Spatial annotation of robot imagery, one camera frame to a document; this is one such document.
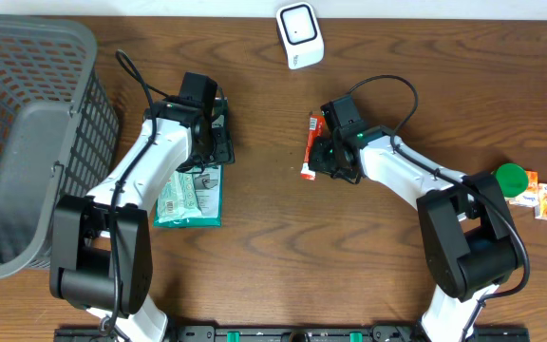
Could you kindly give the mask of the light green wipes packet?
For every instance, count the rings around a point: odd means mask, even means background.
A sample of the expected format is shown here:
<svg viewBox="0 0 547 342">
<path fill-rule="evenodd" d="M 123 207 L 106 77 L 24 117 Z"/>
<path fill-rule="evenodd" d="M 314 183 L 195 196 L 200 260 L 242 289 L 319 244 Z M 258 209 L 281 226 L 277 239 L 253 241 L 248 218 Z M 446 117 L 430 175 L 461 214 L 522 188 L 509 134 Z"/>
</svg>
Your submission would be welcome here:
<svg viewBox="0 0 547 342">
<path fill-rule="evenodd" d="M 175 172 L 158 197 L 156 223 L 190 219 L 201 215 L 193 175 Z"/>
</svg>

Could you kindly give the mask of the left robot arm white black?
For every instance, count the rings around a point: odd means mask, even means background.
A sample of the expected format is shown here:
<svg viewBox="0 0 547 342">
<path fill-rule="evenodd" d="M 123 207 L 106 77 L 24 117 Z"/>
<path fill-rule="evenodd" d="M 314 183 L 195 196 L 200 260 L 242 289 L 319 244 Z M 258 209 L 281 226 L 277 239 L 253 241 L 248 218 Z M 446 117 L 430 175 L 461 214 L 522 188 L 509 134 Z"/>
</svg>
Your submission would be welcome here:
<svg viewBox="0 0 547 342">
<path fill-rule="evenodd" d="M 171 96 L 146 109 L 141 133 L 116 168 L 86 195 L 62 196 L 53 212 L 51 294 L 98 317 L 95 338 L 163 341 L 169 317 L 149 295 L 148 219 L 178 171 L 234 162 L 227 98 Z"/>
</svg>

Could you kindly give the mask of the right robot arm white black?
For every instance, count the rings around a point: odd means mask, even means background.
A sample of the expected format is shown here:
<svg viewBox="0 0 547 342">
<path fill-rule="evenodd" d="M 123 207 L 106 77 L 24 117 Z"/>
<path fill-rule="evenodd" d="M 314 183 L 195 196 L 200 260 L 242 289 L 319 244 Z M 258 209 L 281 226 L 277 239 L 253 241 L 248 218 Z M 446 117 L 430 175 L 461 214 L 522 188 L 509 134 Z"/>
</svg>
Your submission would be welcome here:
<svg viewBox="0 0 547 342">
<path fill-rule="evenodd" d="M 308 166 L 350 183 L 378 182 L 417 211 L 436 288 L 414 337 L 467 341 L 488 301 L 526 286 L 529 257 L 493 175 L 444 168 L 384 126 L 313 138 Z"/>
</svg>

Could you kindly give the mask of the green lid white jar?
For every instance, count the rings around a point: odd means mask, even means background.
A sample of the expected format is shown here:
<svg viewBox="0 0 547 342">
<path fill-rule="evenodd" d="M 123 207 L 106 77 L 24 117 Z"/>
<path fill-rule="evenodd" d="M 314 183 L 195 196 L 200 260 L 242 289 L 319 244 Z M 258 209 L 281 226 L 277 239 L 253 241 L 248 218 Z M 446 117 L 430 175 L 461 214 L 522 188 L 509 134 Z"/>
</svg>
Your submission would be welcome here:
<svg viewBox="0 0 547 342">
<path fill-rule="evenodd" d="M 505 163 L 494 172 L 505 198 L 512 199 L 522 194 L 529 186 L 527 172 L 515 163 Z"/>
</svg>

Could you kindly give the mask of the red nescafe stick sachet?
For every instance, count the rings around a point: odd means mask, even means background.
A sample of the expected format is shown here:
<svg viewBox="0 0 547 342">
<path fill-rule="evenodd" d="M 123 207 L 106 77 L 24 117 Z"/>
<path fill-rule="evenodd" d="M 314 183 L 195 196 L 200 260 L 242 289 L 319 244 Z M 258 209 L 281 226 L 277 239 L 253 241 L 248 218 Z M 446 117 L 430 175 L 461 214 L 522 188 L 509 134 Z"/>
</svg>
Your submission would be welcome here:
<svg viewBox="0 0 547 342">
<path fill-rule="evenodd" d="M 322 115 L 310 115 L 308 140 L 307 140 L 304 160 L 303 160 L 302 168 L 300 172 L 300 176 L 304 180 L 308 180 L 308 181 L 315 180 L 315 172 L 310 170 L 309 160 L 310 160 L 311 149 L 313 147 L 314 141 L 317 137 L 320 137 L 322 135 L 324 124 L 325 124 L 325 119 Z"/>
</svg>

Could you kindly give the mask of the green white gloves packet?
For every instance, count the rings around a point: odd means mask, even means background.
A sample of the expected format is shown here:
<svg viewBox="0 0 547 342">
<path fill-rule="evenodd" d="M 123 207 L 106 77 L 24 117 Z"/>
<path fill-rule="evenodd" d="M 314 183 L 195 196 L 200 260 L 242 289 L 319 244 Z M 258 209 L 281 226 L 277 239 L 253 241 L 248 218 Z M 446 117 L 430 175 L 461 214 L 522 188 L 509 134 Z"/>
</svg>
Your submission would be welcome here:
<svg viewBox="0 0 547 342">
<path fill-rule="evenodd" d="M 183 167 L 180 171 L 175 172 L 193 175 L 198 204 L 202 215 L 195 218 L 185 218 L 171 222 L 156 223 L 156 203 L 154 225 L 163 228 L 220 227 L 224 175 L 223 165 L 207 167 L 203 171 L 198 170 L 197 168 L 189 170 L 187 167 Z"/>
</svg>

